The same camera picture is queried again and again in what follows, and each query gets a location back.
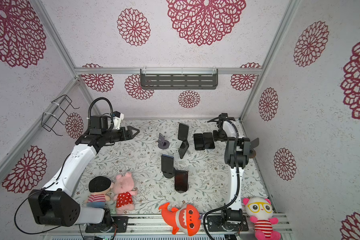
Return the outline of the teal-edged black phone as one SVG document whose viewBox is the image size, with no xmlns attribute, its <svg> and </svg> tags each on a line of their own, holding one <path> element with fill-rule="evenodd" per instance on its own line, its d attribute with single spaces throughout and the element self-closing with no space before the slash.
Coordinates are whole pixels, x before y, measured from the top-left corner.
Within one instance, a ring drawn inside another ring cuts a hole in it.
<svg viewBox="0 0 360 240">
<path fill-rule="evenodd" d="M 186 142 L 188 140 L 189 126 L 179 123 L 178 140 Z"/>
</svg>

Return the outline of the blue-edged black phone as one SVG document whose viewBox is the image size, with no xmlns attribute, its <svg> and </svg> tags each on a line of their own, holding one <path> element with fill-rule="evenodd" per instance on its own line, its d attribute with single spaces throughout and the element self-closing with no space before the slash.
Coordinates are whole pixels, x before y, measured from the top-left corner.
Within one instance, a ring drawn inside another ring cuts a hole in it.
<svg viewBox="0 0 360 240">
<path fill-rule="evenodd" d="M 204 147 L 206 150 L 215 149 L 213 133 L 203 133 Z"/>
</svg>

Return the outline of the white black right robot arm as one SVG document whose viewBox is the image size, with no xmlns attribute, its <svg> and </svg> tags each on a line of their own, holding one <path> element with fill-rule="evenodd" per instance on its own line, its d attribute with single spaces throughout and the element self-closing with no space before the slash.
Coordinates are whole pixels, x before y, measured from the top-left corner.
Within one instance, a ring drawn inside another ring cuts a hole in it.
<svg viewBox="0 0 360 240">
<path fill-rule="evenodd" d="M 244 221 L 241 188 L 245 167 L 250 158 L 250 139 L 240 134 L 236 120 L 227 113 L 221 113 L 212 120 L 218 130 L 214 136 L 225 142 L 224 162 L 229 167 L 229 191 L 225 205 L 221 209 L 223 223 L 239 224 Z"/>
</svg>

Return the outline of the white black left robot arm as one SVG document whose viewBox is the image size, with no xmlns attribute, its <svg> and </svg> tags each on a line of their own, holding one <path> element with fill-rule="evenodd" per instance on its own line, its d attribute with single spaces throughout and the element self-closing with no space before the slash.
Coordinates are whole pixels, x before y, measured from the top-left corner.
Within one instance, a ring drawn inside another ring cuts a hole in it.
<svg viewBox="0 0 360 240">
<path fill-rule="evenodd" d="M 28 202 L 36 224 L 57 227 L 104 224 L 111 227 L 113 219 L 104 207 L 82 207 L 72 194 L 85 168 L 102 147 L 132 140 L 139 132 L 132 126 L 122 127 L 119 118 L 91 116 L 88 129 L 77 139 L 59 171 L 42 189 L 30 192 Z"/>
</svg>

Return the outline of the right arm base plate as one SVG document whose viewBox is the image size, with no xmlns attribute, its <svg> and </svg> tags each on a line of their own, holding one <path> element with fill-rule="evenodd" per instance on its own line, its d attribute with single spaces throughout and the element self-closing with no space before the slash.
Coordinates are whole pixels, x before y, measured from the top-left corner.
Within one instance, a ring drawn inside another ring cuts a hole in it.
<svg viewBox="0 0 360 240">
<path fill-rule="evenodd" d="M 218 215 L 208 215 L 206 225 L 209 232 L 247 232 L 249 226 L 246 220 L 242 223 L 224 222 Z"/>
</svg>

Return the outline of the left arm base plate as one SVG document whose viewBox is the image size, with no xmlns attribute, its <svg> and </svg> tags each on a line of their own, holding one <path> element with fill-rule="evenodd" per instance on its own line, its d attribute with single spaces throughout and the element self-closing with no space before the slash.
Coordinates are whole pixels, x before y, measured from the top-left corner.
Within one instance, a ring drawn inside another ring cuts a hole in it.
<svg viewBox="0 0 360 240">
<path fill-rule="evenodd" d="M 125 233 L 129 217 L 111 216 L 100 224 L 88 224 L 85 233 Z"/>
</svg>

